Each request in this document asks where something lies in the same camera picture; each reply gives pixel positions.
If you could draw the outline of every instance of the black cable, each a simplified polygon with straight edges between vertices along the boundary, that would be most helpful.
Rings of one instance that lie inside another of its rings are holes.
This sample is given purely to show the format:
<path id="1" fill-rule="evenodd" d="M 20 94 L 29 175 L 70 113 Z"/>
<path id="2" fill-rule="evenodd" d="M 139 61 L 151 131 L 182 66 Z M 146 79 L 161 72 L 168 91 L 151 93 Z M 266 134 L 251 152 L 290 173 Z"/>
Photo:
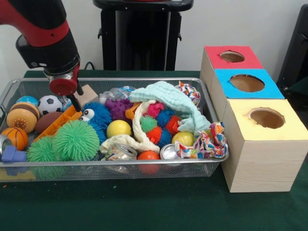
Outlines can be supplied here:
<path id="1" fill-rule="evenodd" d="M 92 62 L 87 62 L 84 69 L 86 70 L 89 65 L 91 65 L 92 69 L 95 70 L 95 67 Z"/>

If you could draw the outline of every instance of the football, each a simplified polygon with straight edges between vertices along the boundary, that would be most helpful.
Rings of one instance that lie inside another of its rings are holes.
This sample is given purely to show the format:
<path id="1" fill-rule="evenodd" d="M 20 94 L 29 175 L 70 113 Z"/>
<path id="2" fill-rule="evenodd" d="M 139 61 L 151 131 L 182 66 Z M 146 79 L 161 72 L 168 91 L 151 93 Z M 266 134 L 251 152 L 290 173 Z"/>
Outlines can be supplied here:
<path id="1" fill-rule="evenodd" d="M 56 96 L 46 95 L 39 100 L 38 110 L 41 116 L 51 112 L 61 112 L 62 103 Z"/>

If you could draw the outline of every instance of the stacked boxes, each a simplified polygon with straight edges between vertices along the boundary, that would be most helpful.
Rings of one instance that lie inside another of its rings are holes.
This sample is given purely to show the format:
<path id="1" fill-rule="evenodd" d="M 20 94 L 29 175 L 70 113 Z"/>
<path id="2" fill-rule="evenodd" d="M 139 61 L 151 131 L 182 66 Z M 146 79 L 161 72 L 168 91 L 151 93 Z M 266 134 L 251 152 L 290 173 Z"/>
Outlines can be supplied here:
<path id="1" fill-rule="evenodd" d="M 205 47 L 200 79 L 225 124 L 230 192 L 289 191 L 308 131 L 249 47 Z"/>

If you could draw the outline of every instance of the blue box lid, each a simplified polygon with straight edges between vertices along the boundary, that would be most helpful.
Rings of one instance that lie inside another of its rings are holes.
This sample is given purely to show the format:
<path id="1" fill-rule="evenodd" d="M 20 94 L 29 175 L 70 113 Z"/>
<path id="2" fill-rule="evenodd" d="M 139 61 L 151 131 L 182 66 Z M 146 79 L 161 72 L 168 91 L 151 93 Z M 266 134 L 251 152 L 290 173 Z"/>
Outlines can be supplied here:
<path id="1" fill-rule="evenodd" d="M 217 69 L 215 72 L 229 99 L 284 99 L 264 69 Z"/>

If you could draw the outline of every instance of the orange basketball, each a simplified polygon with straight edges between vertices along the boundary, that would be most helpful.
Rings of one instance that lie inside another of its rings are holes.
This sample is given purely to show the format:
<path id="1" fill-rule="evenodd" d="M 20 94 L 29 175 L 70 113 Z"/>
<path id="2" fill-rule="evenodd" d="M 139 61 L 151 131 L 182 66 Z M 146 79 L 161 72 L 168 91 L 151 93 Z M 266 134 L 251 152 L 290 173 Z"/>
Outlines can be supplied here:
<path id="1" fill-rule="evenodd" d="M 1 134 L 7 136 L 19 151 L 28 145 L 27 133 L 21 128 L 7 128 Z"/>

